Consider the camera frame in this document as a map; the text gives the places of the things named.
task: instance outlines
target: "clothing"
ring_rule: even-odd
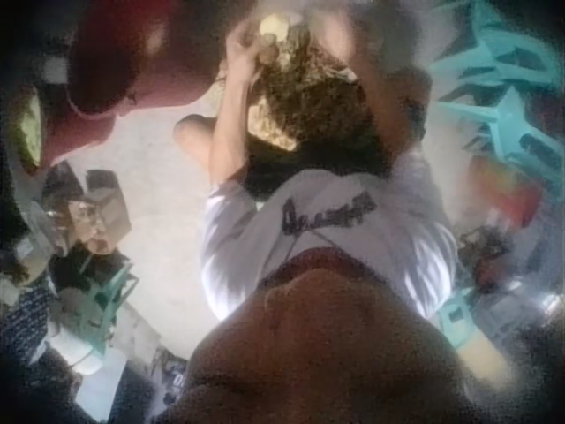
[[[364,263],[427,318],[448,298],[456,242],[420,147],[402,154],[384,180],[304,170],[258,211],[237,182],[216,187],[205,213],[202,282],[224,319],[289,259],[337,247]]]

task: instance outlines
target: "white floor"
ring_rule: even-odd
[[[456,36],[452,19],[449,13],[426,11],[427,4],[437,2],[403,3],[409,4],[421,25],[415,60],[426,66]],[[408,60],[393,43],[395,32],[400,34],[403,24],[385,20],[392,25],[385,32],[388,59],[397,67]],[[445,93],[446,84],[438,81],[433,96]],[[140,278],[129,303],[162,336],[162,343],[184,358],[216,324],[200,287],[198,268],[207,181],[196,165],[181,155],[171,137],[173,125],[189,113],[210,115],[213,108],[200,101],[183,108],[135,111],[117,120],[103,145],[78,152],[70,159],[83,181],[91,169],[117,174],[132,221],[132,232],[119,248],[132,259],[132,273]],[[459,213],[469,162],[469,156],[461,150],[467,140],[468,135],[431,110],[425,150],[452,218]]]

